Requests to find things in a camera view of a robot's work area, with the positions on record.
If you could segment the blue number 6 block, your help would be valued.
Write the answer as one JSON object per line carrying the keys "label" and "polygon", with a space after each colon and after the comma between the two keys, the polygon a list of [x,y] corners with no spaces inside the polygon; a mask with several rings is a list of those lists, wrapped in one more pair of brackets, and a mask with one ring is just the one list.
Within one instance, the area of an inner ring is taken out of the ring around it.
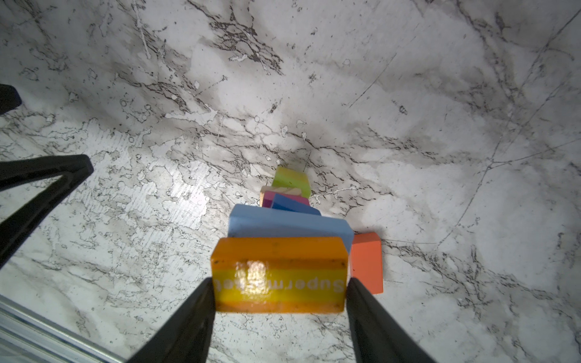
{"label": "blue number 6 block", "polygon": [[272,199],[271,208],[274,210],[321,216],[321,213],[316,208],[310,206],[308,199],[293,195],[275,194]]}

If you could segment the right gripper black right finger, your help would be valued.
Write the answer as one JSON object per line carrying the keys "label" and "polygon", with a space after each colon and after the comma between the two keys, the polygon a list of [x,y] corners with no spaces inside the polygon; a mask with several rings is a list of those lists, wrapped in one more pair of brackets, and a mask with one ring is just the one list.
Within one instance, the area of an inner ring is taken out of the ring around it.
{"label": "right gripper black right finger", "polygon": [[346,289],[346,310],[356,361],[434,363],[356,278]]}

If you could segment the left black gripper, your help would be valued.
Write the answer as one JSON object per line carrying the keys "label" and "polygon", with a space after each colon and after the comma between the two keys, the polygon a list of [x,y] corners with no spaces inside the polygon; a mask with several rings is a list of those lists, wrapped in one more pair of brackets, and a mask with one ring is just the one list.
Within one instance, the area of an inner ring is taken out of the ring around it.
{"label": "left black gripper", "polygon": [[[0,113],[10,112],[22,104],[13,86],[0,85]],[[84,154],[39,157],[1,163],[1,190],[47,178],[56,180],[19,210],[1,222],[1,265],[4,266],[39,224],[94,172],[91,160]]]}

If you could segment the light blue block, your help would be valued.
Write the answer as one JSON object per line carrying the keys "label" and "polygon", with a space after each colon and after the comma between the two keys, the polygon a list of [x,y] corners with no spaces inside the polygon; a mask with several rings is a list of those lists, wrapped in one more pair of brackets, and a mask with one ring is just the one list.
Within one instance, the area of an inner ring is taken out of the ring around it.
{"label": "light blue block", "polygon": [[343,219],[237,204],[229,215],[228,236],[339,237],[350,252],[355,233]]}

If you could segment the green cube block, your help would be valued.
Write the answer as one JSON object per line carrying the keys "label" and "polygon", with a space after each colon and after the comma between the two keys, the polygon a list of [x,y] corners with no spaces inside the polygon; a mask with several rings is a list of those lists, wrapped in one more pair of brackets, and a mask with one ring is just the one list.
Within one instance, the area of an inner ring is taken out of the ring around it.
{"label": "green cube block", "polygon": [[310,198],[312,193],[307,174],[283,166],[279,166],[275,171],[272,187],[299,188],[301,190],[301,196],[304,198]]}

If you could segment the orange cylinder block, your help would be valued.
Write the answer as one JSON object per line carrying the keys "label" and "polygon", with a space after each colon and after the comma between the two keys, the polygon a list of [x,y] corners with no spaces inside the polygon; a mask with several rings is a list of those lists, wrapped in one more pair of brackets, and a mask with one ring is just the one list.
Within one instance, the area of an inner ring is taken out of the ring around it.
{"label": "orange cylinder block", "polygon": [[348,253],[339,237],[225,237],[210,265],[219,312],[344,309]]}

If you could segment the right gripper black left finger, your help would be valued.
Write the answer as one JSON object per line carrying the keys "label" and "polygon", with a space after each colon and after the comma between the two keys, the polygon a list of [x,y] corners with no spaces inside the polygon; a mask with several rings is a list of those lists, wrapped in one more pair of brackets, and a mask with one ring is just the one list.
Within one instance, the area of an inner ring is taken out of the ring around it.
{"label": "right gripper black left finger", "polygon": [[215,315],[213,281],[206,278],[129,361],[207,361]]}

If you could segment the red-orange block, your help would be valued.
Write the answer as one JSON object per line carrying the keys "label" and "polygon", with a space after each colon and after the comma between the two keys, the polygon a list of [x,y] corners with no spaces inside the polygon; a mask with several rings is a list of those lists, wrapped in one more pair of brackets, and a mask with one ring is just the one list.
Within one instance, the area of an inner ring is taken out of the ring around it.
{"label": "red-orange block", "polygon": [[350,276],[371,294],[384,293],[381,239],[377,233],[355,235],[350,251]]}

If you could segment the magenta cube block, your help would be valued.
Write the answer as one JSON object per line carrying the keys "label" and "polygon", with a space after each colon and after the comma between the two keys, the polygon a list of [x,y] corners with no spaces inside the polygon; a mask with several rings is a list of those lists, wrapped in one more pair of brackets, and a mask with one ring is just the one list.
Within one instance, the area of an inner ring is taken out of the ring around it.
{"label": "magenta cube block", "polygon": [[300,196],[300,195],[289,195],[289,194],[283,194],[283,193],[276,193],[274,191],[266,191],[262,194],[261,207],[270,208],[272,206],[275,198],[278,198],[278,199],[287,198],[291,201],[298,202],[300,204],[304,204],[308,207],[310,206],[309,200],[307,198]]}

